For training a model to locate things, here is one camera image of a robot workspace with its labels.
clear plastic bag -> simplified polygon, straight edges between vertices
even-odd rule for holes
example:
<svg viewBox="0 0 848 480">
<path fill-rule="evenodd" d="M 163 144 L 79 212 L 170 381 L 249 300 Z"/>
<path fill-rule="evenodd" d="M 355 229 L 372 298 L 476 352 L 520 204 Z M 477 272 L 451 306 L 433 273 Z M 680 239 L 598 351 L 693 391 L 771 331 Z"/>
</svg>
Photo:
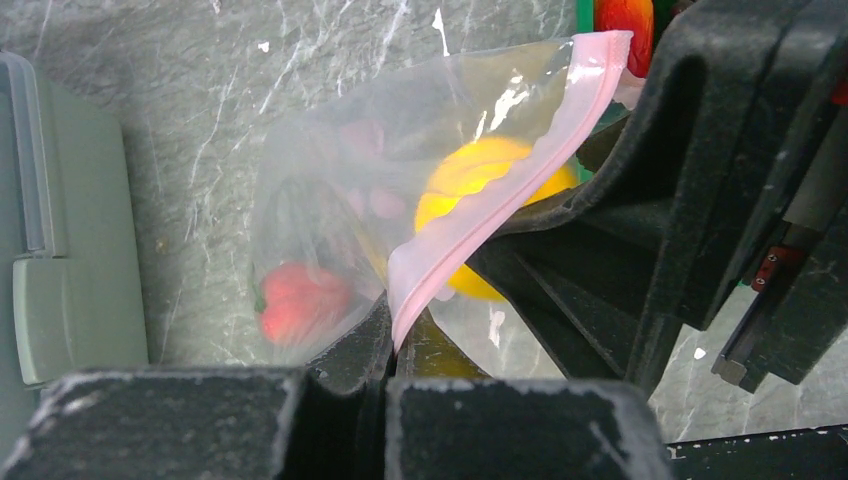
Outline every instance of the clear plastic bag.
<svg viewBox="0 0 848 480">
<path fill-rule="evenodd" d="M 397 347 L 434 298 L 501 301 L 463 263 L 522 205 L 576 184 L 564 164 L 603 128 L 630 36 L 434 59 L 272 127 L 253 281 L 284 361 L 329 346 L 384 289 Z"/>
</svg>

red component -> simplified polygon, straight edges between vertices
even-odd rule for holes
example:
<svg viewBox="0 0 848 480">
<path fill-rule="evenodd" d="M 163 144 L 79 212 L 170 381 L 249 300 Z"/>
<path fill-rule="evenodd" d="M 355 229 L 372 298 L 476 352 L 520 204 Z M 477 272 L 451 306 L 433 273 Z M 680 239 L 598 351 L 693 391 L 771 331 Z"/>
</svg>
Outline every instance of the red component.
<svg viewBox="0 0 848 480">
<path fill-rule="evenodd" d="M 332 328 L 350 303 L 347 283 L 320 267 L 285 263 L 262 282 L 266 307 L 259 315 L 262 332 L 276 344 Z"/>
<path fill-rule="evenodd" d="M 837 105 L 848 106 L 848 80 L 836 87 L 836 92 L 833 94 L 832 100 Z"/>
<path fill-rule="evenodd" d="M 751 282 L 751 288 L 756 292 L 762 292 L 768 285 L 774 272 L 783 266 L 797 267 L 804 261 L 806 253 L 802 250 L 789 247 L 771 247 L 763 259 L 760 269 Z"/>
</svg>

green plastic container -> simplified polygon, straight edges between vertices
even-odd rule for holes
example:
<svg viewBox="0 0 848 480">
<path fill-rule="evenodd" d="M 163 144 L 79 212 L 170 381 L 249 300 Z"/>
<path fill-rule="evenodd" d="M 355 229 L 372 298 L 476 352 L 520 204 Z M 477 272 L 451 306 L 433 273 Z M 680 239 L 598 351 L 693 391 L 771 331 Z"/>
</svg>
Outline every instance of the green plastic container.
<svg viewBox="0 0 848 480">
<path fill-rule="evenodd" d="M 148 363 L 121 128 L 0 53 L 0 458 L 38 389 Z"/>
<path fill-rule="evenodd" d="M 577 0 L 577 33 L 595 31 L 595 3 L 592 0 Z M 577 159 L 577 182 L 583 183 L 592 179 L 592 172 L 586 170 Z"/>
</svg>

red pepper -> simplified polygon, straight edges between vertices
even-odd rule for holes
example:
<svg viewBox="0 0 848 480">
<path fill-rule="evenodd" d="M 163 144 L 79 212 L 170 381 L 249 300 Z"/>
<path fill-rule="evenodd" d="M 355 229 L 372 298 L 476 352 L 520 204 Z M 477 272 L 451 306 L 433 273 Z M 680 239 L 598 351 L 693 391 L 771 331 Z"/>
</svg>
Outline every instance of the red pepper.
<svg viewBox="0 0 848 480">
<path fill-rule="evenodd" d="M 648 76 L 654 51 L 654 5 L 651 0 L 595 0 L 595 30 L 630 30 L 627 69 L 638 78 Z"/>
<path fill-rule="evenodd" d="M 348 284 L 328 270 L 289 262 L 262 282 L 262 332 L 273 343 L 291 344 L 315 330 L 335 326 L 352 297 Z"/>
</svg>

red object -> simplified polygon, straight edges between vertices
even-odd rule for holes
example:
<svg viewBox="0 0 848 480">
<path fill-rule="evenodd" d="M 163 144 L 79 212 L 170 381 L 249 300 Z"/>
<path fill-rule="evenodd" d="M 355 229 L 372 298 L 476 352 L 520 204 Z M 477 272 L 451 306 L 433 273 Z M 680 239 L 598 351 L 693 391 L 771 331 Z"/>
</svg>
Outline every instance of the red object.
<svg viewBox="0 0 848 480">
<path fill-rule="evenodd" d="M 836 87 L 836 93 L 833 94 L 832 100 L 837 105 L 848 106 L 848 80 Z"/>
<path fill-rule="evenodd" d="M 751 283 L 751 288 L 756 292 L 762 292 L 766 289 L 769 280 L 774 276 L 779 269 L 797 269 L 806 258 L 806 253 L 803 250 L 798 250 L 789 247 L 771 247 L 763 259 L 757 275 L 754 276 L 754 281 Z"/>
<path fill-rule="evenodd" d="M 645 78 L 654 50 L 654 4 L 651 0 L 596 0 L 595 30 L 629 30 L 630 56 L 627 69 Z"/>
<path fill-rule="evenodd" d="M 262 332 L 276 344 L 289 344 L 314 330 L 335 326 L 352 297 L 348 284 L 332 272 L 296 262 L 271 271 L 262 290 Z"/>
</svg>

